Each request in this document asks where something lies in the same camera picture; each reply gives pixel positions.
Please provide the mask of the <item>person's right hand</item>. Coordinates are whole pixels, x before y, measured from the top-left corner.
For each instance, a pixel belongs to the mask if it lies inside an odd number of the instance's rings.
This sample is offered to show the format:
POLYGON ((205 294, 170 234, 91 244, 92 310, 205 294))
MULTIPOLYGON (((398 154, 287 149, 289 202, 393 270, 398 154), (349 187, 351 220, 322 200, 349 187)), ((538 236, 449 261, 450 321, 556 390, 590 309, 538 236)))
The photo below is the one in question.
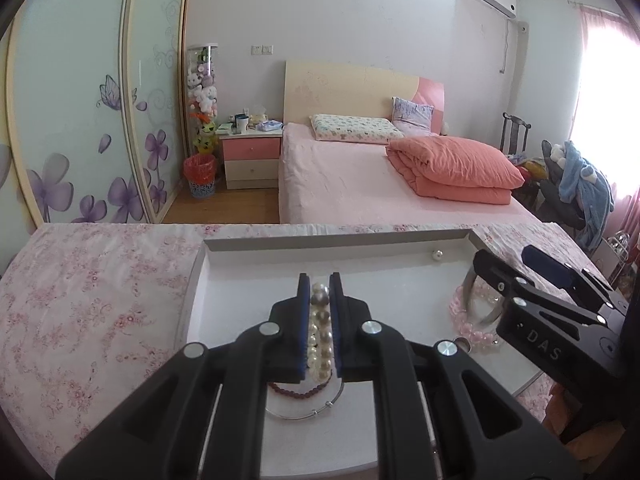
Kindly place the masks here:
MULTIPOLYGON (((549 391, 551 398, 542 422, 557 437, 567 427, 573 416, 570 406, 564 400, 564 391, 565 389, 557 382, 553 384, 549 391)), ((624 432, 625 429, 619 422, 607 422, 604 425, 588 430, 568 442, 567 445, 574 451, 582 450, 586 452, 587 448, 600 448, 600 446, 615 444, 620 440, 624 432)))

